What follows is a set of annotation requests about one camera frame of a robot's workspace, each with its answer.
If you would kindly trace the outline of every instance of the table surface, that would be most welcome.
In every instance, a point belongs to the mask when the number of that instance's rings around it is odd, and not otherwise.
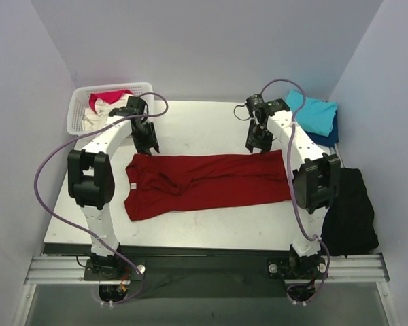
[[[153,119],[162,155],[249,154],[245,148],[248,121],[233,116],[237,103],[169,101],[169,111]],[[155,101],[152,113],[163,111]],[[247,117],[246,108],[238,108],[239,117]],[[89,141],[78,141],[76,149]],[[282,149],[278,141],[272,150]],[[330,153],[333,149],[322,148]],[[115,234],[122,245],[155,247],[191,247],[215,249],[288,250],[295,232],[299,232],[290,201],[225,209],[170,212],[145,221],[131,222],[124,208],[130,191],[125,168],[136,153],[127,138],[112,157],[115,194],[110,208]],[[70,198],[65,176],[54,212],[87,227],[80,208]],[[317,210],[312,219],[323,216]],[[90,244],[90,236],[52,218],[45,243]]]

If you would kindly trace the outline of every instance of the plastic basket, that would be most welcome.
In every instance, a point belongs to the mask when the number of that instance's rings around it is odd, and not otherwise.
[[[76,89],[69,102],[67,132],[74,135],[87,134],[87,131],[83,131],[82,119],[85,108],[89,107],[89,96],[91,93],[111,92],[112,90],[130,90],[133,95],[140,95],[146,92],[152,92],[152,86],[150,83],[141,82],[88,86]],[[154,106],[154,96],[145,96],[145,101],[148,104],[148,111],[151,112]]]

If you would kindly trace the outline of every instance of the black cloth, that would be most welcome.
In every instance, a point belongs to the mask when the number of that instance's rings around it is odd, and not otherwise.
[[[358,255],[378,247],[374,211],[358,169],[342,168],[340,192],[329,208],[322,240],[332,256]]]

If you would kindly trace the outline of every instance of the lavender wall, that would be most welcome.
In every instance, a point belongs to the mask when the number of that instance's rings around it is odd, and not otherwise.
[[[244,101],[276,77],[327,98],[381,2],[32,0],[78,86],[148,81],[213,101]]]
[[[385,0],[332,100],[345,164],[361,169],[402,325],[408,325],[408,0]]]
[[[31,256],[50,220],[33,195],[42,158],[67,138],[65,116],[73,82],[29,1],[0,1],[0,325],[10,325]],[[42,180],[50,205],[65,156]]]

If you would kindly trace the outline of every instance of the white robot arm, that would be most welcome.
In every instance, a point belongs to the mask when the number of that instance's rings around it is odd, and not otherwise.
[[[247,98],[245,104],[251,118],[246,147],[251,152],[255,147],[262,153],[270,151],[273,139],[283,148],[290,146],[292,123],[296,122],[292,122],[290,108],[282,99],[264,102],[260,94],[255,94]],[[301,223],[307,235],[312,237],[321,233],[325,208],[338,195],[340,159],[320,149],[299,126],[295,128],[291,146],[290,162],[294,170],[287,178],[288,182],[293,182],[297,205],[306,211],[300,214]],[[292,247],[299,257],[315,255],[320,250],[319,243],[307,240],[300,230],[294,236]]]
[[[83,149],[73,149],[68,154],[69,195],[81,207],[88,229],[116,251],[120,251],[120,243],[114,233],[109,209],[115,191],[110,158],[130,135],[138,153],[149,154],[151,148],[158,152],[154,125],[142,117],[145,108],[146,102],[142,98],[130,96],[126,107],[114,109],[109,114],[107,124],[112,124],[111,128],[99,134]],[[131,115],[139,117],[118,122]],[[115,268],[118,258],[96,238],[91,241],[94,266]]]

